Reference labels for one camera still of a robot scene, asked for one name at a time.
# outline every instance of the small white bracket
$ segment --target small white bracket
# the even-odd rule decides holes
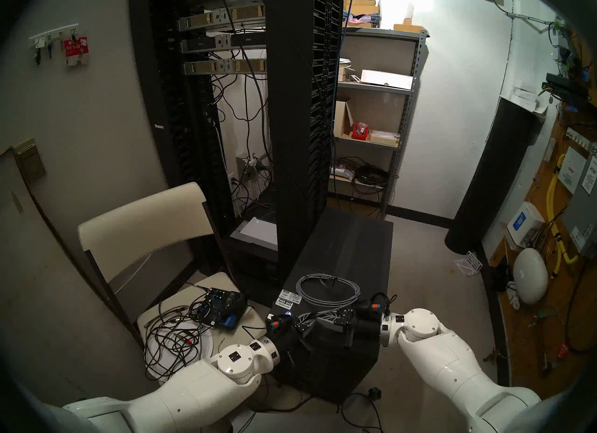
[[[454,261],[454,264],[466,276],[475,275],[481,270],[482,266],[481,261],[471,252],[467,253],[466,257]]]

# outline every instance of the white chair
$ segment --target white chair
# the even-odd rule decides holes
[[[78,231],[81,246],[98,275],[104,291],[113,303],[116,315],[141,346],[145,340],[143,328],[147,322],[158,315],[158,306],[148,309],[137,318],[138,329],[136,329],[130,323],[109,283],[121,271],[143,256],[183,240],[215,234],[228,274],[218,272],[197,282],[196,285],[239,291],[230,277],[232,273],[226,250],[219,235],[212,229],[205,196],[195,182],[150,195],[108,211],[79,225]],[[188,287],[164,300],[162,309],[189,305],[201,294],[203,291],[200,288]],[[214,344],[219,343],[222,337],[227,340],[227,345],[248,343],[252,339],[248,334],[244,335],[245,331],[241,330],[241,325],[265,327],[255,310],[249,309],[236,330],[212,331]],[[259,330],[253,335],[259,337],[264,333],[263,330]]]

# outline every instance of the cardboard box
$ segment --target cardboard box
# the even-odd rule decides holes
[[[336,101],[336,115],[334,116],[334,136],[341,138],[352,131],[354,121],[347,102]]]
[[[413,25],[412,19],[404,19],[401,24],[394,24],[394,30],[396,31],[409,31],[411,33],[421,33],[425,27],[421,25]]]
[[[351,5],[351,0],[344,0],[344,10],[348,10]],[[362,15],[362,14],[375,14],[379,12],[379,6],[375,4],[375,0],[352,0],[351,14]],[[356,24],[354,22],[348,22],[349,27],[360,27],[360,28],[372,28],[371,23]]]

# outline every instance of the yellow cable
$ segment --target yellow cable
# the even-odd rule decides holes
[[[558,159],[556,164],[557,169],[561,169],[562,165],[564,164],[564,159],[566,158],[566,154],[562,154]],[[548,195],[547,195],[547,211],[548,211],[548,219],[554,220],[555,216],[553,213],[553,196],[555,195],[556,183],[558,181],[558,174],[559,171],[553,173],[553,177],[551,183],[549,184],[548,188]],[[552,235],[556,239],[558,244],[558,261],[556,262],[556,267],[553,270],[552,278],[555,278],[558,275],[560,265],[562,263],[562,257],[564,257],[564,261],[566,264],[574,264],[576,261],[579,260],[579,255],[576,255],[574,258],[570,258],[568,256],[568,252],[566,251],[566,247],[564,246],[564,242],[562,241],[562,236],[559,233],[558,224],[556,221],[552,222],[551,227]]]

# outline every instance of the chair seat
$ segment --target chair seat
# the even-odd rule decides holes
[[[230,277],[225,272],[218,272],[214,275],[210,275],[203,280],[195,283],[196,285],[205,287],[205,288],[220,288],[222,290],[228,291],[239,291],[238,288],[232,283]],[[162,302],[162,312],[167,311],[168,309],[175,308],[177,306],[183,305],[190,305],[195,299],[200,297],[205,293],[204,290],[201,288],[189,286],[183,290],[172,295],[170,298],[166,298]],[[137,325],[139,327],[139,331],[141,332],[141,337],[143,339],[143,343],[145,343],[145,325],[158,316],[158,305],[148,309],[145,311],[139,318],[137,319]],[[230,345],[247,345],[249,344],[253,338],[249,336],[249,334],[241,327],[241,326],[249,326],[249,327],[265,327],[265,322],[259,315],[256,313],[255,309],[247,308],[245,314],[242,316],[238,326],[233,330],[223,330],[223,329],[211,329],[211,334],[214,339],[214,350],[210,356],[217,354],[220,350],[223,350],[225,347]],[[255,330],[249,329],[249,332],[255,337],[259,338],[262,335],[265,335],[265,330]]]

